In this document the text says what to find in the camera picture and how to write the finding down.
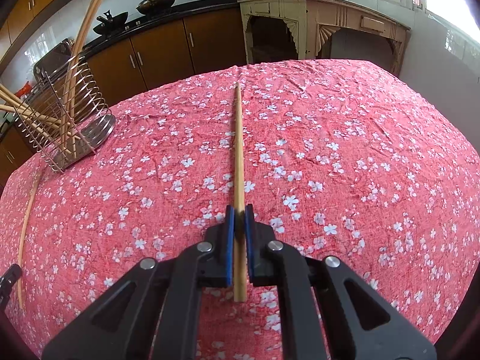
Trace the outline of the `wooden chopstick seven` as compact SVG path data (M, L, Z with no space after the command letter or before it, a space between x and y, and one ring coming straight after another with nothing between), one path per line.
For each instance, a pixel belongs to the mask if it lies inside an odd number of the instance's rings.
M246 236L243 230L245 211L244 190L244 154L242 124L242 92L236 84L235 100L235 143L234 143L234 182L233 208L235 213L235 229L233 244L233 298L236 302L247 300L247 249Z

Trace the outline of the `wooden chopstick one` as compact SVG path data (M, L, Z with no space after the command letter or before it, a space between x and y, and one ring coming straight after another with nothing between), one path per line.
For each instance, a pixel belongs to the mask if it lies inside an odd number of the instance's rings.
M58 119L62 119L62 106L61 106L61 101L57 100L58 103L58 111L54 111L53 115L43 113L42 114L46 116L51 116L55 117ZM16 116L18 121L23 127L23 130L26 134L26 137L32 144L32 147L36 150L36 152L41 153L44 149L48 149L49 147L51 148L57 148L59 152L63 152L64 155L67 156L66 150L61 148L61 138L60 138L60 127L59 128L53 128L53 127L48 127L45 123L43 122L31 122L27 121L26 119L20 118L17 114L13 114Z

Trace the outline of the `wooden chopstick eight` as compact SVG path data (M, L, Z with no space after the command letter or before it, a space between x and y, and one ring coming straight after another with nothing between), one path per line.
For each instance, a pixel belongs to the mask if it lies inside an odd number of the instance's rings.
M6 106L11 106L17 109L26 109L29 111L36 111L34 108L32 108L28 104L24 104L15 94L13 94L8 88L6 88L4 85L1 85L1 100L3 100L2 105ZM31 120L31 119L26 119L27 121L31 122L40 122L39 120ZM48 124L45 123L49 128L59 128L60 124Z

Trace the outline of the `wooden chopstick two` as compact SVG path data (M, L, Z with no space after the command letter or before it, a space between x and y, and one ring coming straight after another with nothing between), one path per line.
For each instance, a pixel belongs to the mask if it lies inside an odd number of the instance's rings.
M5 112L10 112L12 114L17 114L19 117L24 119L39 120L48 124L60 125L61 120L41 114L36 111L29 111L26 109L17 109L12 106L0 105L0 110Z

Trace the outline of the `wooden chopstick six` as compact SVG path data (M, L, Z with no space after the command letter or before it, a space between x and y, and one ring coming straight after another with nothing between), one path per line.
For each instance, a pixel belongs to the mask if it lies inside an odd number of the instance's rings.
M84 46L95 15L103 0L90 0L80 29L74 42L72 57L68 61L67 73L64 81L64 92L61 100L62 119L60 125L61 148L66 150L67 156L77 157L76 135L76 104L77 81L80 65L85 59Z

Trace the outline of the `red floral tablecloth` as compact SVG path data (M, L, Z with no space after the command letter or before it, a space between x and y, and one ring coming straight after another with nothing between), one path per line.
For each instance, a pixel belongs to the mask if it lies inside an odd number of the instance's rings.
M139 260L173 258L233 197L241 86L245 198L302 255L339 256L431 341L479 264L479 154L366 61L231 67L126 99L112 135L62 174L40 155L1 195L6 313L34 353Z

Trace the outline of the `dark cutting board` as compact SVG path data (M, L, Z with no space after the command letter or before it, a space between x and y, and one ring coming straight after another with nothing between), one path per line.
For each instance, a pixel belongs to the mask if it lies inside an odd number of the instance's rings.
M33 75L38 84L42 82L44 73L51 77L54 72L68 63L72 57L72 47L73 42L65 38L33 65Z

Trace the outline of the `black wok left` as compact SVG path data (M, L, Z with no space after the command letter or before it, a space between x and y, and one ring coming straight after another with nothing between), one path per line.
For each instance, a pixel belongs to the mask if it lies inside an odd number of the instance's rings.
M128 12L124 11L118 15L113 16L109 11L102 16L97 17L98 24L93 28L97 35L109 35L122 29L128 18Z

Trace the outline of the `upper wooden cabinets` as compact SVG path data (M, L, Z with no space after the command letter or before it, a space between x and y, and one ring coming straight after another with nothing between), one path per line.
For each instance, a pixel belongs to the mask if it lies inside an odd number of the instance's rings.
M17 0L1 23L1 72L25 42L72 0Z

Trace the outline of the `wooden cabinets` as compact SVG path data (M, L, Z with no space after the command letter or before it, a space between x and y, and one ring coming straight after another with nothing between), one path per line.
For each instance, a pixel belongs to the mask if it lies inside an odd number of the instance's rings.
M25 42L72 0L17 0L1 23L1 72Z
M181 4L162 16L137 19L123 31L100 37L85 60L106 104L148 89L246 62L239 5L235 2ZM1 133L1 184L36 150L20 122Z

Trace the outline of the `lower wooden cabinets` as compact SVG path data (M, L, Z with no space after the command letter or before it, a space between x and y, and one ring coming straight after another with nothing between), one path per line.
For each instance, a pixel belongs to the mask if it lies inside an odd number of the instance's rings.
M148 89L246 62L239 5L235 2L181 4L162 16L137 19L123 31L100 37L85 60L106 104ZM20 122L1 133L1 184L36 150Z

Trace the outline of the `lidded wok right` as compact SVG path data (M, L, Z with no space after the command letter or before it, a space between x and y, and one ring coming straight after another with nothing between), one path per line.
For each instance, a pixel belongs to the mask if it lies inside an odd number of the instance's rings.
M168 11L176 0L142 0L137 11L144 16L158 16Z

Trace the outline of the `cream wooden side table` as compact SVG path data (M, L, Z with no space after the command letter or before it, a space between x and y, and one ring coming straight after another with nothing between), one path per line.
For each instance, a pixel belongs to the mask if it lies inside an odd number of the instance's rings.
M389 72L398 77L410 27L374 9L347 0L238 0L245 53L253 63L253 17L282 20L293 37L299 59L317 57L329 38L341 29L378 35L388 41L393 61Z

